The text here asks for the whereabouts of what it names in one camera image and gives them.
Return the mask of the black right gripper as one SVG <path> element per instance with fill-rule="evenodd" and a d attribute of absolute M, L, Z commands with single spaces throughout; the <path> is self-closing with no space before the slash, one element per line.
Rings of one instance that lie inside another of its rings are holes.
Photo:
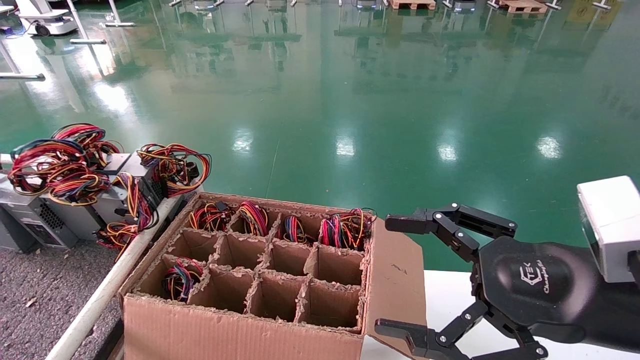
<path fill-rule="evenodd" d="M 473 288 L 481 300 L 441 331 L 391 319 L 375 321 L 378 335 L 404 340 L 414 357 L 468 360 L 457 342 L 483 319 L 514 338 L 518 347 L 476 355 L 475 360 L 546 360 L 546 347 L 533 336 L 639 350 L 638 285 L 606 282 L 585 247 L 520 242 L 512 238 L 515 221 L 458 203 L 419 207 L 410 215 L 388 214 L 384 226 L 397 233 L 433 234 L 465 262 L 477 262 Z M 481 248 L 469 231 L 493 241 Z"/>

